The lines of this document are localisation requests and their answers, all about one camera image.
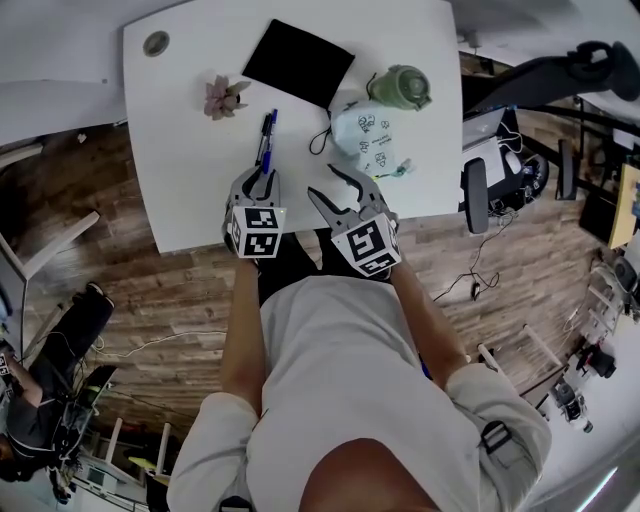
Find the blue pen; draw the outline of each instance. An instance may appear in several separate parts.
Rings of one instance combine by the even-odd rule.
[[[278,109],[274,108],[271,114],[271,131],[267,139],[267,149],[262,157],[262,170],[265,174],[269,174],[269,165],[271,164],[271,153],[273,151],[273,134],[276,128],[276,120],[278,119]]]

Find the black strap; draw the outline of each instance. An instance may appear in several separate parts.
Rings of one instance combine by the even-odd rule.
[[[324,151],[324,148],[327,145],[327,138],[331,134],[331,112],[329,112],[328,110],[325,110],[325,112],[327,113],[327,117],[329,118],[329,128],[327,128],[326,130],[322,130],[318,135],[316,135],[315,137],[313,137],[313,139],[311,139],[311,142],[309,142],[309,153],[311,153],[314,156],[318,156],[320,153]],[[324,135],[324,139],[322,140],[322,147],[320,148],[319,151],[316,152],[313,150],[313,143],[318,137],[322,137],[323,135]]]

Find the circular hole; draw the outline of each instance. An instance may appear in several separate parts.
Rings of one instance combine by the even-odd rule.
[[[157,57],[169,46],[169,34],[163,30],[154,32],[145,39],[142,49],[147,57]]]

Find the white table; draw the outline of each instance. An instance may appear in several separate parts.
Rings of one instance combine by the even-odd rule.
[[[311,138],[328,125],[320,108],[260,82],[242,94],[249,107],[213,122],[203,114],[205,82],[216,73],[240,79],[269,22],[279,19],[322,37],[356,58],[334,102],[362,94],[374,72],[392,64],[421,69],[433,102],[422,112],[394,111],[396,159],[417,170],[380,181],[401,218],[458,209],[462,168],[462,96],[451,6],[439,0],[196,0],[124,30],[129,129],[147,214],[160,252],[222,242],[220,226],[232,181],[254,163],[265,113],[279,111],[273,168],[281,173],[286,230],[326,226],[307,198],[313,186],[342,207],[353,189],[326,167],[340,160],[331,143],[320,156]],[[169,34],[167,49],[147,57],[151,33]]]

